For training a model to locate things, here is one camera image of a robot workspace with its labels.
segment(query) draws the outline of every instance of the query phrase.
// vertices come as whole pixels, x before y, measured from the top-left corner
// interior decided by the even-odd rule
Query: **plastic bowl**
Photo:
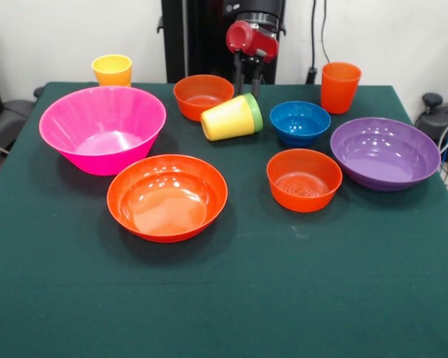
[[[342,184],[342,171],[332,158],[310,149],[277,153],[267,164],[274,199],[299,213],[324,208]]]
[[[183,78],[174,86],[174,96],[181,113],[196,122],[201,113],[228,101],[234,86],[225,78],[213,75],[194,75]]]
[[[143,159],[166,121],[163,104],[141,89],[106,86],[70,93],[40,120],[40,135],[86,173],[115,175]]]
[[[338,127],[330,141],[343,171],[368,189],[407,189],[431,175],[440,153],[426,134],[386,118],[360,118]]]
[[[108,209],[123,227],[143,239],[178,242],[213,222],[227,195],[224,177],[210,164],[165,154],[119,173],[108,190]]]
[[[303,101],[275,106],[270,121],[281,141],[290,147],[309,147],[330,127],[330,115],[322,107]]]

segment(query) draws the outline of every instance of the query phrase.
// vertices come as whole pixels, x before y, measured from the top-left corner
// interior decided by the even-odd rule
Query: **plastic cup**
[[[351,63],[333,62],[322,71],[320,105],[329,113],[342,114],[350,109],[357,92],[361,70]]]
[[[261,111],[250,93],[206,110],[201,115],[201,124],[210,141],[246,136],[263,128]]]
[[[122,54],[106,54],[96,58],[91,67],[100,86],[131,86],[132,61]]]

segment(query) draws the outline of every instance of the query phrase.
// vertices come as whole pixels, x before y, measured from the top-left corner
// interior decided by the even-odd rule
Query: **bowl rim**
[[[293,195],[293,194],[290,194],[289,192],[286,192],[286,191],[282,190],[281,188],[279,188],[279,187],[277,186],[277,184],[275,183],[275,181],[272,180],[272,179],[270,178],[269,167],[270,167],[271,162],[274,162],[274,161],[277,160],[280,156],[282,156],[282,155],[286,155],[286,153],[291,152],[291,151],[298,151],[298,152],[300,152],[300,153],[302,153],[302,154],[310,154],[310,153],[312,153],[312,154],[317,154],[319,157],[321,157],[321,158],[323,158],[324,160],[327,160],[327,161],[329,161],[330,163],[332,163],[332,165],[335,165],[335,168],[337,169],[337,173],[338,173],[338,176],[339,176],[339,178],[338,178],[338,183],[337,183],[337,185],[335,186],[335,188],[332,188],[331,190],[329,190],[329,191],[326,192],[325,194],[323,194],[323,195],[319,195],[319,196],[316,196],[316,197],[304,197],[304,196]],[[337,161],[333,160],[330,156],[328,156],[327,154],[322,153],[321,151],[315,151],[315,150],[313,150],[313,149],[307,149],[307,148],[292,148],[292,149],[286,149],[286,150],[284,150],[284,151],[280,151],[279,153],[275,154],[275,155],[274,155],[272,158],[270,158],[269,161],[267,162],[266,173],[267,173],[267,179],[269,180],[270,185],[274,187],[274,189],[278,190],[280,193],[283,193],[283,194],[285,194],[285,195],[290,195],[290,196],[292,196],[292,197],[294,197],[294,198],[304,198],[304,199],[306,199],[306,200],[312,200],[312,199],[314,199],[314,198],[325,198],[325,197],[327,197],[327,196],[334,195],[334,194],[337,192],[338,188],[340,188],[340,186],[342,185],[342,182],[343,182],[342,168],[338,165]]]
[[[298,103],[298,104],[305,104],[305,105],[309,105],[309,104],[310,104],[311,107],[316,107],[317,109],[322,110],[322,112],[326,114],[326,118],[328,119],[327,126],[326,126],[323,130],[321,130],[321,131],[319,131],[319,132],[315,132],[315,133],[313,133],[313,134],[295,134],[295,133],[291,133],[291,132],[285,131],[285,130],[283,130],[282,128],[280,128],[280,127],[277,125],[276,120],[274,119],[274,116],[273,116],[274,111],[275,111],[276,109],[278,109],[280,106],[289,105],[289,104],[297,104],[297,103]],[[331,125],[331,123],[332,123],[332,118],[331,118],[329,112],[327,112],[326,110],[324,110],[324,109],[323,109],[321,106],[319,106],[318,104],[315,104],[315,103],[312,103],[312,102],[306,102],[306,101],[286,101],[286,102],[279,103],[279,104],[277,104],[277,105],[270,111],[269,118],[270,118],[270,122],[272,123],[272,125],[274,126],[274,128],[275,128],[276,130],[281,131],[282,133],[287,134],[287,135],[289,135],[289,136],[296,136],[296,137],[299,137],[299,138],[312,138],[312,137],[319,136],[319,135],[325,133],[325,132],[330,128],[330,125]]]
[[[200,78],[209,78],[209,77],[219,78],[220,80],[223,81],[223,83],[226,83],[226,86],[229,84],[230,85],[229,88],[232,88],[231,97],[223,100],[223,102],[229,101],[229,100],[231,100],[234,97],[234,85],[230,81],[226,80],[224,77],[220,77],[220,76],[216,76],[216,75],[208,75],[208,74],[202,73],[202,74],[198,74],[198,75],[191,75],[191,76],[184,77],[184,78],[182,78],[181,80],[179,80],[178,82],[175,83],[175,85],[172,88],[172,94],[174,95],[174,97],[178,101],[181,101],[181,102],[183,102],[185,104],[189,104],[190,106],[193,106],[193,107],[196,107],[196,108],[209,108],[210,106],[211,107],[215,107],[216,106],[215,104],[195,104],[195,103],[190,103],[187,100],[181,98],[180,96],[178,96],[176,94],[176,87],[178,85],[182,85],[184,82],[188,81],[190,78],[197,78],[197,77],[200,77]]]
[[[225,189],[225,193],[224,193],[224,200],[222,202],[222,204],[220,205],[220,207],[218,207],[216,214],[213,215],[212,217],[210,217],[208,220],[206,220],[205,222],[203,222],[202,224],[200,224],[200,226],[195,227],[194,229],[188,230],[188,231],[184,231],[182,233],[175,233],[173,235],[151,235],[148,233],[144,233],[135,229],[130,228],[128,225],[126,225],[125,223],[123,223],[120,219],[118,219],[114,214],[113,211],[111,210],[111,206],[110,206],[110,193],[111,193],[111,188],[113,187],[113,185],[116,183],[116,181],[118,180],[119,177],[125,175],[125,173],[130,170],[132,167],[134,166],[140,166],[143,164],[143,162],[146,161],[150,161],[150,160],[156,160],[159,158],[169,158],[169,157],[174,157],[174,158],[187,158],[187,159],[191,159],[193,161],[202,163],[204,165],[206,165],[207,167],[211,168],[212,170],[214,170],[216,172],[216,174],[218,175],[218,177],[220,178],[221,182],[224,184],[224,189]],[[228,186],[227,186],[227,182],[225,181],[225,178],[223,176],[223,174],[215,167],[212,166],[209,162],[206,162],[205,160],[202,160],[200,158],[197,157],[192,157],[190,155],[184,155],[184,154],[160,154],[160,155],[154,155],[152,157],[147,157],[144,158],[142,160],[138,160],[137,162],[132,163],[130,166],[127,166],[126,168],[124,168],[120,173],[118,173],[118,175],[116,175],[116,177],[114,177],[114,179],[111,181],[110,186],[108,187],[108,191],[106,193],[106,205],[108,207],[108,212],[111,214],[111,216],[113,216],[113,219],[116,220],[116,222],[118,222],[118,224],[120,224],[121,226],[123,226],[126,230],[129,230],[133,233],[138,233],[140,235],[145,235],[145,236],[149,236],[149,237],[157,237],[160,239],[165,239],[165,238],[172,238],[175,236],[183,236],[183,235],[187,235],[190,234],[196,230],[199,230],[201,228],[207,227],[211,222],[213,222],[214,220],[216,220],[216,218],[220,215],[220,213],[224,210],[224,207],[227,203],[228,200]]]
[[[159,124],[158,129],[156,131],[154,131],[150,136],[148,136],[147,138],[141,140],[138,144],[133,145],[130,148],[125,149],[124,151],[114,151],[111,153],[101,153],[101,154],[80,154],[80,153],[76,153],[75,151],[69,151],[69,150],[65,150],[62,148],[59,148],[57,145],[51,144],[50,141],[46,138],[46,136],[43,134],[43,121],[44,118],[48,115],[49,111],[52,110],[52,108],[55,105],[58,105],[59,103],[66,101],[72,97],[75,97],[83,92],[89,92],[91,90],[96,90],[96,91],[112,91],[115,89],[119,89],[120,91],[131,91],[131,92],[139,92],[140,94],[142,94],[142,92],[144,92],[148,97],[153,98],[154,100],[156,100],[156,103],[158,104],[158,106],[162,109],[163,111],[163,120],[162,123]],[[87,88],[83,88],[83,89],[79,89],[78,91],[74,91],[71,93],[68,93],[67,95],[57,99],[56,101],[54,101],[52,104],[49,105],[48,108],[46,108],[46,110],[43,112],[42,116],[40,117],[40,122],[38,124],[38,131],[40,132],[40,136],[42,137],[43,141],[48,144],[50,147],[52,147],[54,150],[59,151],[60,153],[64,153],[64,154],[70,154],[70,155],[75,155],[75,156],[79,156],[79,157],[103,157],[106,155],[114,155],[114,154],[118,154],[118,153],[124,153],[130,150],[133,150],[135,148],[140,147],[141,145],[143,145],[144,143],[148,142],[150,139],[154,138],[155,136],[157,136],[159,134],[159,132],[161,132],[161,130],[164,127],[164,124],[166,123],[166,118],[167,118],[167,111],[166,111],[166,107],[164,106],[163,102],[161,102],[161,100],[156,97],[155,95],[145,91],[144,89],[139,89],[139,88],[134,88],[134,87],[127,87],[127,86],[95,86],[95,87],[87,87]]]
[[[352,168],[351,166],[348,166],[344,161],[342,161],[342,159],[340,158],[340,156],[338,156],[335,152],[335,148],[337,146],[337,143],[335,143],[335,135],[338,131],[341,131],[342,128],[345,128],[347,125],[352,125],[352,123],[356,123],[356,122],[365,122],[365,121],[369,121],[369,120],[382,120],[384,122],[393,122],[396,123],[396,125],[401,125],[403,127],[407,127],[410,128],[411,131],[415,131],[417,132],[419,135],[422,136],[423,140],[427,141],[430,147],[433,147],[433,149],[435,150],[435,153],[438,153],[438,165],[430,171],[430,173],[428,173],[427,175],[424,175],[420,178],[416,178],[416,179],[411,179],[411,180],[406,180],[406,181],[395,181],[395,180],[382,180],[382,179],[378,179],[378,178],[373,178],[373,177],[369,177],[368,175],[362,174],[359,171],[355,170],[354,168]],[[424,132],[420,131],[418,128],[416,128],[413,125],[410,125],[408,123],[404,123],[401,122],[399,120],[396,119],[390,119],[390,118],[386,118],[386,117],[361,117],[361,118],[355,118],[355,119],[351,119],[348,122],[345,122],[341,125],[339,125],[337,128],[335,128],[334,133],[332,133],[332,136],[330,137],[330,149],[332,150],[332,153],[335,157],[335,159],[339,162],[339,164],[343,167],[345,167],[346,169],[350,170],[353,173],[356,173],[357,175],[362,176],[363,178],[367,178],[370,180],[373,180],[376,183],[382,183],[382,184],[416,184],[419,183],[425,179],[430,178],[434,173],[437,172],[438,168],[440,168],[441,166],[441,155],[440,152],[438,150],[438,147],[436,146],[436,144],[433,142],[433,140],[427,136]]]

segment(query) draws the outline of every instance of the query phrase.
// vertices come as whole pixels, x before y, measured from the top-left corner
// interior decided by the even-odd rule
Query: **green tablecloth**
[[[228,203],[203,234],[145,242],[108,214],[112,178],[84,174],[45,145],[42,112],[93,84],[52,83],[0,173],[0,358],[448,357],[448,193],[437,175],[398,193],[345,178],[333,202],[289,212],[267,186],[283,148],[268,113],[318,103],[319,87],[264,86],[265,129],[209,143],[172,85],[151,154],[200,157]],[[359,116],[408,117],[391,87],[362,87],[313,148]]]

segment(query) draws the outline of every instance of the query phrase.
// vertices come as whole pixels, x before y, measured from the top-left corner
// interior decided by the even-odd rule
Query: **red bowl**
[[[196,122],[201,114],[234,95],[234,86],[225,78],[214,75],[194,75],[183,78],[174,86],[174,96],[181,113]]]
[[[342,171],[330,157],[310,149],[277,153],[267,164],[274,199],[298,213],[323,209],[342,184]]]
[[[108,189],[108,209],[127,230],[153,242],[179,242],[221,213],[228,190],[217,169],[195,157],[165,154],[120,172]]]

